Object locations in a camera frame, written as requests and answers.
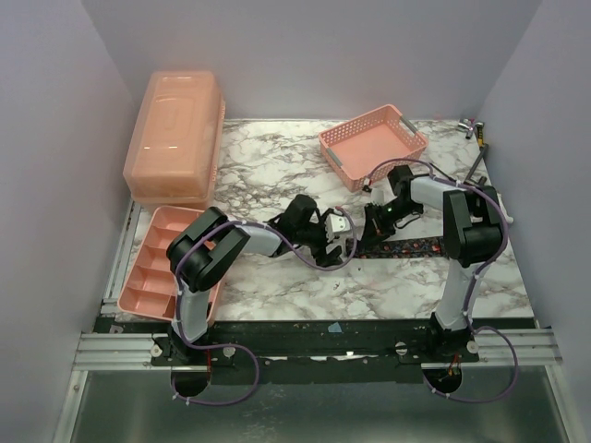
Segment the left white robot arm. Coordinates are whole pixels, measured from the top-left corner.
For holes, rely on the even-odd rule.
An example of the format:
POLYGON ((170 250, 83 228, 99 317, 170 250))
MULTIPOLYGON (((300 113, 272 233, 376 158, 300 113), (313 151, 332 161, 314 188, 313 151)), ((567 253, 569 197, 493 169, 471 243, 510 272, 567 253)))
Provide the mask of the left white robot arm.
POLYGON ((193 365, 204 351, 224 347, 205 345, 201 338, 208 329, 206 296, 240 255, 277 258, 292 252, 309 268, 335 271, 355 255, 342 257, 340 246, 330 247, 343 233, 357 242, 351 216, 341 207, 320 212, 316 201, 306 195, 296 196, 268 221, 233 220, 217 207, 207 208, 166 250, 176 284, 174 355, 193 365))

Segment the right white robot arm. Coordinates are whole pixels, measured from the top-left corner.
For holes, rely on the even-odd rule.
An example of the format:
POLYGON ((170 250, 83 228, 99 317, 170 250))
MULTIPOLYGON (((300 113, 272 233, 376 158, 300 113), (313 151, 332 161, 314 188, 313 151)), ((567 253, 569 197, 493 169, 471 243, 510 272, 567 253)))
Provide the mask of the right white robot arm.
POLYGON ((471 339, 476 294, 481 278, 507 246, 507 222, 491 186, 478 188, 413 174, 407 165, 394 167, 388 180, 394 199, 364 207, 365 225, 356 252, 365 255, 378 249, 395 234, 397 222, 411 214, 421 215, 425 207, 442 213, 448 277, 419 348, 443 362, 471 339))

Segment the dark floral necktie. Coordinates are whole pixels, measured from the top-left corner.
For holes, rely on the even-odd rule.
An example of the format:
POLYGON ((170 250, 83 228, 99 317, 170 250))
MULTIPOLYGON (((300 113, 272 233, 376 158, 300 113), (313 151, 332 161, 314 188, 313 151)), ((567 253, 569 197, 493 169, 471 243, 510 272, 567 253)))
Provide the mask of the dark floral necktie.
POLYGON ((388 240, 376 243, 375 245, 363 245, 359 242, 354 254, 354 258, 360 259, 429 257, 449 257, 441 236, 388 240))

